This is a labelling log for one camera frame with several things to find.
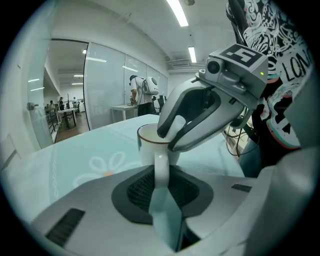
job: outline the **mug handle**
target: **mug handle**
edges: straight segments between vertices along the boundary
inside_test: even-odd
[[[167,188],[169,185],[169,159],[163,151],[154,152],[154,187]]]

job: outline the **light blue tablecloth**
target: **light blue tablecloth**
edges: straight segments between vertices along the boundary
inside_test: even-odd
[[[1,172],[2,185],[16,213],[27,222],[77,186],[141,166],[137,129],[157,123],[145,115],[77,135],[21,159]],[[243,177],[222,134],[181,153],[177,163],[195,172]]]

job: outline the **ceiling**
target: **ceiling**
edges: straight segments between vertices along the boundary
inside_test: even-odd
[[[88,44],[76,41],[52,40],[49,43],[48,56],[52,58],[53,69],[61,86],[70,86],[72,83],[82,83],[85,58],[83,50]]]
[[[189,46],[194,46],[197,64],[203,65],[209,53],[235,42],[226,16],[228,0],[195,0],[188,6],[179,0],[189,26],[180,27],[166,0],[87,0],[120,15],[147,34],[164,52],[168,70],[172,64],[190,62]]]

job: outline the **fluorescent light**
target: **fluorescent light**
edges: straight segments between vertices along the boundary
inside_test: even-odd
[[[122,66],[122,67],[125,68],[126,70],[132,70],[134,72],[139,72],[138,70],[135,70],[135,69],[127,67],[127,66]]]
[[[174,15],[176,16],[180,24],[180,27],[188,26],[186,15],[184,13],[184,10],[181,7],[179,0],[166,0],[166,1],[168,2],[172,11],[174,12]]]
[[[37,78],[37,79],[32,79],[32,80],[29,80],[28,83],[34,82],[34,81],[39,81],[39,80],[40,80],[39,78]]]
[[[195,48],[194,47],[188,47],[189,49],[189,53],[190,53],[190,57],[191,57],[191,62],[192,63],[196,63],[196,53],[195,53]]]
[[[32,91],[36,91],[36,90],[41,90],[41,89],[43,89],[44,87],[41,87],[41,88],[37,88],[37,89],[33,89],[33,90],[30,90],[30,92],[32,92]]]
[[[91,60],[91,61],[96,61],[96,62],[107,62],[104,59],[100,59],[100,58],[91,58],[91,57],[86,57],[87,60]]]

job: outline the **white mug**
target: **white mug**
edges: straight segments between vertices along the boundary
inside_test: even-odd
[[[168,150],[170,141],[158,136],[157,127],[157,123],[150,123],[137,130],[138,150],[143,166],[154,165],[154,186],[167,188],[169,164],[175,165],[180,153]]]

